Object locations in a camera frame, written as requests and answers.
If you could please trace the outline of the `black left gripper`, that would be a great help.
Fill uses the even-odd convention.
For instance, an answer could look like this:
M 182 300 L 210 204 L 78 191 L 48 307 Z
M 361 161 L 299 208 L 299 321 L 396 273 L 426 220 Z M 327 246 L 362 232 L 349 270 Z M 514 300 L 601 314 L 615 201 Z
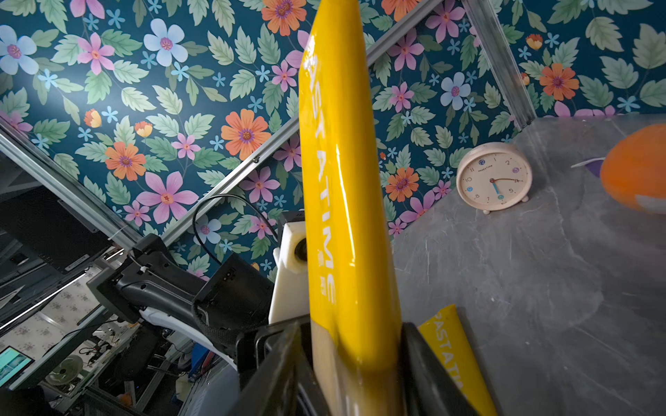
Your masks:
M 307 362 L 312 366 L 312 343 L 310 316 L 302 315 L 286 321 L 257 327 L 240 334 L 236 341 L 236 366 L 239 373 L 239 386 L 245 388 L 258 371 L 267 355 L 278 342 L 282 333 L 291 324 L 298 325 L 301 331 L 301 345 Z

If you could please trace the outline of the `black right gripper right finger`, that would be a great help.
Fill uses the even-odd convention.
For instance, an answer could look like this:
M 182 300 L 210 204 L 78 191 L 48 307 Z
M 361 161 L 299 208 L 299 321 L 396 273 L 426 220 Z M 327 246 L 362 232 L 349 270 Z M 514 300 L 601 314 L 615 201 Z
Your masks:
M 412 322 L 402 324 L 400 369 L 407 415 L 478 415 Z

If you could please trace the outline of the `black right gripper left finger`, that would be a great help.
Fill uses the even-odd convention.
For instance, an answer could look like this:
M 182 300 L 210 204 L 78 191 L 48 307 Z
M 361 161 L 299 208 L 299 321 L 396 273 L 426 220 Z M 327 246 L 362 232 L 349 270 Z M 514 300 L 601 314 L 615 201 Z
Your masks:
M 229 415 L 316 415 L 317 378 L 291 324 L 227 412 Z

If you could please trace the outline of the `yellow Pastatime bag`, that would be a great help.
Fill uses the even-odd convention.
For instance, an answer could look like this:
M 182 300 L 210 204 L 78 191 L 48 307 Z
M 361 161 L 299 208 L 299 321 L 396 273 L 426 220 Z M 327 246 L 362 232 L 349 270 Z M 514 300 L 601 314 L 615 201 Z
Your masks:
M 356 1 L 320 3 L 298 85 L 315 375 L 334 415 L 401 415 L 402 317 Z
M 498 415 L 456 305 L 439 310 L 418 329 L 475 411 L 483 416 Z

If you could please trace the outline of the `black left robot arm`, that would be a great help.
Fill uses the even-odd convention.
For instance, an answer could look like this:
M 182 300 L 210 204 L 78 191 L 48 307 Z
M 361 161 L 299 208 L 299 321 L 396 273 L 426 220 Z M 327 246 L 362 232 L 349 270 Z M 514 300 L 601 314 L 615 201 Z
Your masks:
M 121 319 L 171 329 L 220 356 L 237 369 L 243 387 L 267 355 L 261 336 L 309 318 L 300 301 L 279 311 L 276 285 L 239 255 L 205 281 L 180 268 L 156 235 L 142 239 L 119 268 L 105 269 L 88 287 Z

